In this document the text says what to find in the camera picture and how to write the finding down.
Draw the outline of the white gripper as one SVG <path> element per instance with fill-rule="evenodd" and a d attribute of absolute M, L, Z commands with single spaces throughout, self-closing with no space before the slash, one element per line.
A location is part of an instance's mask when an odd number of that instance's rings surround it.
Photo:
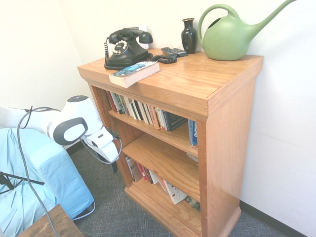
<path fill-rule="evenodd" d="M 105 127 L 102 127 L 91 135 L 86 135 L 86 144 L 98 155 L 111 163 L 112 171 L 116 174 L 118 172 L 116 161 L 119 158 L 119 152 L 113 140 L 114 137 Z"/>

